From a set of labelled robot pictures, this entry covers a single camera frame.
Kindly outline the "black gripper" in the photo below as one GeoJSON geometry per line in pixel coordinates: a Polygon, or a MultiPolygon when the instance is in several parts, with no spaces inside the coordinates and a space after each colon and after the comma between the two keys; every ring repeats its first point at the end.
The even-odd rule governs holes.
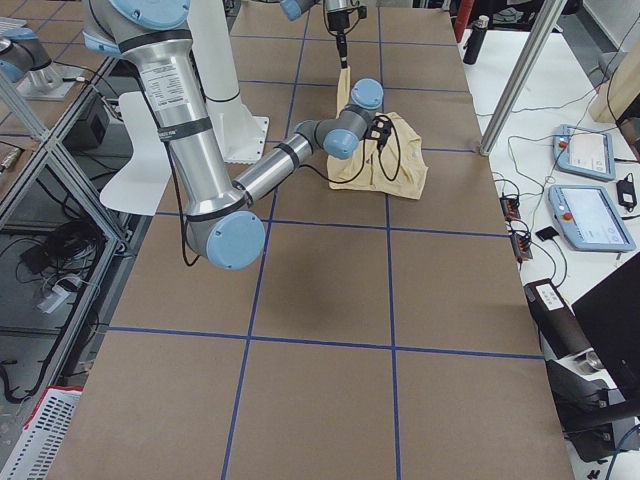
{"type": "Polygon", "coordinates": [[[383,150],[388,143],[392,131],[392,120],[385,114],[379,114],[375,117],[368,129],[368,139],[375,142],[377,150],[383,150]]]}
{"type": "Polygon", "coordinates": [[[348,64],[348,48],[347,48],[347,31],[350,28],[350,10],[330,10],[327,13],[327,29],[335,37],[336,46],[339,54],[340,68],[347,69],[348,64]]]}

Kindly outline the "second robot base grey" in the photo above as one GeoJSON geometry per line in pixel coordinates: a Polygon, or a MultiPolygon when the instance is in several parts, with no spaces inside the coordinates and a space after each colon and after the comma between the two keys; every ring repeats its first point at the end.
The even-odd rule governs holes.
{"type": "Polygon", "coordinates": [[[9,17],[1,18],[1,72],[28,100],[62,101],[85,77],[81,67],[55,64],[26,21],[9,17]]]}

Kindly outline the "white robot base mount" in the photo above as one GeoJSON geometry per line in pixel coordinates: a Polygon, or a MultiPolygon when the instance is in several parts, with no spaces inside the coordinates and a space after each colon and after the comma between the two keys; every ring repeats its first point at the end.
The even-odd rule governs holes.
{"type": "Polygon", "coordinates": [[[269,126],[244,104],[220,1],[88,1],[86,22],[137,69],[186,189],[187,217],[242,207],[227,164],[254,164],[269,126]]]}

